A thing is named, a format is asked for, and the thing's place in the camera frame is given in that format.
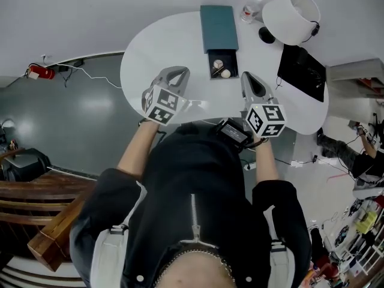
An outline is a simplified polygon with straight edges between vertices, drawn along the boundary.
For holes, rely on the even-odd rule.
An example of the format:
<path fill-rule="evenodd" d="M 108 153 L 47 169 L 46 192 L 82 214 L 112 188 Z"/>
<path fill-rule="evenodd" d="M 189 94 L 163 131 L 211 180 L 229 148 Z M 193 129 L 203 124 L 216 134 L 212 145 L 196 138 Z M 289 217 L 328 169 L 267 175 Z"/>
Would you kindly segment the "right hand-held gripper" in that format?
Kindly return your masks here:
<path fill-rule="evenodd" d="M 244 130 L 258 138 L 278 137 L 287 124 L 286 113 L 270 86 L 256 75 L 241 75 L 245 108 L 241 112 Z"/>

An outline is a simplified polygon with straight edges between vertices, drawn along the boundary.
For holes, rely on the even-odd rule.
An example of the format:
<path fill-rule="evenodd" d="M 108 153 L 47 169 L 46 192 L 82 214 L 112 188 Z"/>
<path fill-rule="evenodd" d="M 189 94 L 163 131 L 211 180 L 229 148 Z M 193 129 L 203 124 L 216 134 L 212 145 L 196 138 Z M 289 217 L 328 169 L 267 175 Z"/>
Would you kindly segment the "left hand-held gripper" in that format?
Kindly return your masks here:
<path fill-rule="evenodd" d="M 190 70 L 184 66 L 162 69 L 142 93 L 144 117 L 167 126 L 187 104 L 184 98 Z"/>

